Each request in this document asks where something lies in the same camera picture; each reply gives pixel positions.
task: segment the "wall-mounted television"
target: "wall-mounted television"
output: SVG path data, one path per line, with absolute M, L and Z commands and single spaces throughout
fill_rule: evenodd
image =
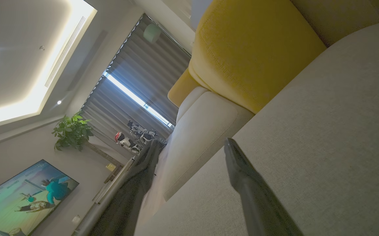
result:
M 0 185 L 0 236 L 27 236 L 79 183 L 44 160 Z

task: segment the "gray curtain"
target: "gray curtain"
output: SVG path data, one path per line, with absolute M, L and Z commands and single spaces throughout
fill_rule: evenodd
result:
M 143 15 L 107 71 L 171 124 L 178 108 L 167 98 L 170 88 L 188 68 L 191 57 L 165 33 L 155 43 L 143 37 L 153 22 Z
M 82 116 L 91 120 L 89 124 L 94 127 L 96 137 L 128 159 L 133 155 L 114 141 L 115 134 L 119 131 L 132 139 L 128 120 L 133 120 L 148 130 L 156 130 L 163 138 L 167 138 L 173 131 L 104 76 L 83 105 Z

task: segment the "recessed ceiling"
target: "recessed ceiling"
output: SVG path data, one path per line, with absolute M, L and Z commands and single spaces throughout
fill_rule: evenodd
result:
M 55 62 L 93 11 L 83 0 L 0 0 L 0 121 L 39 112 Z

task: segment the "window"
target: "window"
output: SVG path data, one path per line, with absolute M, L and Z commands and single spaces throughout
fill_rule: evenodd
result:
M 132 93 L 128 88 L 126 88 L 124 85 L 122 85 L 118 80 L 116 80 L 112 75 L 110 75 L 108 72 L 104 72 L 104 76 L 112 82 L 115 86 L 117 86 L 121 91 L 123 91 L 128 97 L 130 97 L 132 100 L 134 100 L 138 105 L 146 109 L 150 114 L 152 114 L 154 117 L 156 117 L 159 121 L 161 121 L 163 124 L 167 125 L 168 127 L 174 129 L 175 127 L 166 120 L 161 114 L 156 112 L 154 109 L 152 109 L 147 103 L 145 103 L 141 98 L 137 97 L 134 93 Z

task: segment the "green plant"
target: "green plant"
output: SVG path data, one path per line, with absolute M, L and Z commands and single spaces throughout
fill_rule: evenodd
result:
M 90 120 L 83 120 L 83 117 L 80 116 L 80 112 L 74 114 L 71 118 L 64 116 L 64 118 L 57 123 L 54 132 L 52 132 L 55 137 L 59 137 L 54 145 L 54 150 L 57 149 L 61 151 L 61 148 L 64 147 L 74 147 L 81 151 L 83 144 L 89 141 L 89 136 L 93 136 L 93 127 L 87 124 L 89 121 Z

